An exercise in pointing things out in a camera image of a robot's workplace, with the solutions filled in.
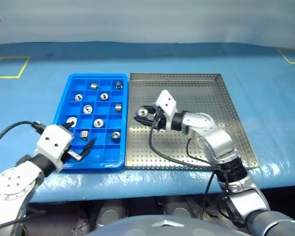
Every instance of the blue table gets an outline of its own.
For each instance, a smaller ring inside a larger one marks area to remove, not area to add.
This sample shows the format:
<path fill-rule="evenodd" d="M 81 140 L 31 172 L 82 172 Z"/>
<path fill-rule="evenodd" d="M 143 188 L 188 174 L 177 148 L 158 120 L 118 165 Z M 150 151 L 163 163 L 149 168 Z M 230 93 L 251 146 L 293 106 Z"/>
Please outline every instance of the blue table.
<path fill-rule="evenodd" d="M 295 60 L 293 51 L 288 54 Z M 275 48 L 242 44 L 24 43 L 0 45 L 0 56 L 31 56 L 19 79 L 0 79 L 0 132 L 13 122 L 51 124 L 72 73 L 221 73 L 261 168 L 261 188 L 295 185 L 295 64 Z M 22 60 L 0 62 L 15 73 Z M 0 142 L 0 172 L 32 154 L 38 135 L 26 125 Z M 52 174 L 33 202 L 203 193 L 207 172 L 126 170 Z M 213 181 L 211 192 L 219 191 Z"/>

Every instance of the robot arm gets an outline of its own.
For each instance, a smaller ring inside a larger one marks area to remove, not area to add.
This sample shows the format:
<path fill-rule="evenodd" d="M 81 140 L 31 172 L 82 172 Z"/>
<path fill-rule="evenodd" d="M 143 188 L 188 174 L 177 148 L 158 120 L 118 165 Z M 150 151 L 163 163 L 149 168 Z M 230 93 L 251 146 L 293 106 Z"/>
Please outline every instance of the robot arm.
<path fill-rule="evenodd" d="M 55 124 L 46 127 L 37 122 L 32 126 L 41 134 L 35 156 L 26 155 L 16 167 L 0 173 L 0 225 L 22 220 L 27 204 L 44 178 L 52 172 L 61 171 L 68 158 L 82 160 L 94 144 L 94 140 L 90 141 L 85 150 L 77 154 L 70 149 L 74 137 L 65 127 Z M 0 228 L 0 235 L 21 235 L 20 224 Z"/>
<path fill-rule="evenodd" d="M 177 112 L 176 101 L 167 90 L 161 92 L 153 107 L 141 107 L 135 116 L 138 122 L 151 126 L 148 114 L 161 109 L 154 128 L 181 131 L 195 142 L 204 142 L 210 150 L 208 161 L 215 167 L 218 183 L 225 193 L 223 201 L 230 220 L 237 226 L 246 225 L 256 236 L 272 235 L 283 223 L 295 230 L 295 221 L 274 211 L 252 176 L 244 168 L 230 135 L 219 128 L 205 113 Z"/>

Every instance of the perforated metal tray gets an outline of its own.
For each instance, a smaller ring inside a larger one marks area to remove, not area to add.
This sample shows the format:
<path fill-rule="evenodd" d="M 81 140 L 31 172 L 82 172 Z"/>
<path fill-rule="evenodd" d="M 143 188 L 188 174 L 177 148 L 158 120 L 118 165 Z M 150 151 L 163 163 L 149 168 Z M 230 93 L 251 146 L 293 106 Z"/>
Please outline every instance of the perforated metal tray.
<path fill-rule="evenodd" d="M 167 89 L 177 101 L 178 111 L 210 114 L 215 123 L 232 137 L 238 154 L 247 168 L 259 167 L 247 135 L 220 74 L 148 74 L 131 73 L 127 122 L 126 167 L 132 169 L 192 169 L 156 155 L 148 146 L 149 127 L 133 117 L 140 106 L 156 101 Z M 165 155 L 196 165 L 203 162 L 186 156 L 188 137 L 181 132 L 154 131 L 153 145 Z M 190 154 L 206 159 L 205 145 L 189 147 Z"/>

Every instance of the blue plastic tray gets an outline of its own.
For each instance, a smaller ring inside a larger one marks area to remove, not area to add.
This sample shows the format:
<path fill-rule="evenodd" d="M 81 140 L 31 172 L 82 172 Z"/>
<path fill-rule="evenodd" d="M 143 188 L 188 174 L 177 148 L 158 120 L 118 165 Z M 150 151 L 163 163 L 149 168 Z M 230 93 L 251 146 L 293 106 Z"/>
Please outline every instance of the blue plastic tray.
<path fill-rule="evenodd" d="M 123 89 L 117 90 L 115 83 L 122 81 Z M 91 89 L 91 83 L 98 83 L 98 89 Z M 108 100 L 101 100 L 100 94 L 108 93 Z M 75 95 L 82 94 L 81 101 Z M 122 104 L 122 112 L 115 111 L 115 105 Z M 91 105 L 93 112 L 83 113 L 83 107 Z M 124 74 L 72 74 L 65 86 L 58 106 L 54 124 L 65 124 L 69 117 L 76 117 L 76 127 L 70 128 L 74 134 L 72 150 L 81 153 L 89 140 L 95 138 L 92 151 L 81 161 L 73 159 L 65 163 L 63 171 L 119 171 L 124 168 L 126 148 L 126 124 L 128 106 L 128 78 Z M 93 126 L 94 120 L 104 121 L 102 128 Z M 87 141 L 80 138 L 82 130 L 89 131 Z M 114 131 L 121 133 L 116 142 L 111 139 Z"/>

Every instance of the metal nut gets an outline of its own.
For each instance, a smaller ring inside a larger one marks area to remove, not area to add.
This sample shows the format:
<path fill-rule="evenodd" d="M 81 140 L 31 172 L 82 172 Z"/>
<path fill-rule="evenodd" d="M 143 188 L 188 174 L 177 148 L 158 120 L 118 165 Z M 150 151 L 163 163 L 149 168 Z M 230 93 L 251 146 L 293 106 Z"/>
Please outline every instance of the metal nut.
<path fill-rule="evenodd" d="M 98 83 L 91 83 L 90 89 L 98 89 Z"/>
<path fill-rule="evenodd" d="M 83 141 L 86 141 L 88 139 L 88 136 L 89 136 L 89 132 L 87 130 L 82 130 L 80 132 L 80 138 L 83 140 Z"/>
<path fill-rule="evenodd" d="M 117 103 L 115 105 L 115 110 L 116 110 L 117 113 L 121 113 L 121 111 L 122 111 L 122 104 L 121 103 Z"/>
<path fill-rule="evenodd" d="M 74 124 L 71 125 L 71 128 L 74 128 L 74 127 L 77 125 L 77 121 L 78 121 L 78 119 L 77 119 L 76 117 L 69 117 L 69 118 L 67 119 L 67 123 L 74 122 Z"/>
<path fill-rule="evenodd" d="M 93 125 L 95 128 L 101 128 L 104 126 L 104 121 L 102 119 L 96 119 Z"/>
<path fill-rule="evenodd" d="M 78 101 L 78 102 L 81 101 L 82 98 L 83 98 L 83 95 L 82 95 L 82 94 L 77 94 L 77 95 L 74 96 L 74 99 L 75 99 L 76 101 Z"/>
<path fill-rule="evenodd" d="M 108 93 L 102 93 L 102 94 L 100 95 L 100 99 L 102 99 L 102 100 L 107 100 L 108 98 L 109 98 Z"/>
<path fill-rule="evenodd" d="M 123 89 L 122 82 L 121 82 L 121 81 L 117 81 L 117 82 L 116 82 L 116 86 L 115 86 L 115 88 L 116 88 L 117 90 L 122 90 L 122 89 Z"/>
<path fill-rule="evenodd" d="M 83 107 L 84 114 L 91 114 L 93 112 L 93 107 L 91 105 L 85 105 Z"/>
<path fill-rule="evenodd" d="M 120 132 L 115 131 L 112 133 L 112 139 L 120 139 Z"/>
<path fill-rule="evenodd" d="M 138 110 L 138 116 L 140 116 L 140 117 L 147 117 L 147 116 L 148 116 L 148 111 L 147 111 L 147 109 L 141 107 L 141 108 Z"/>

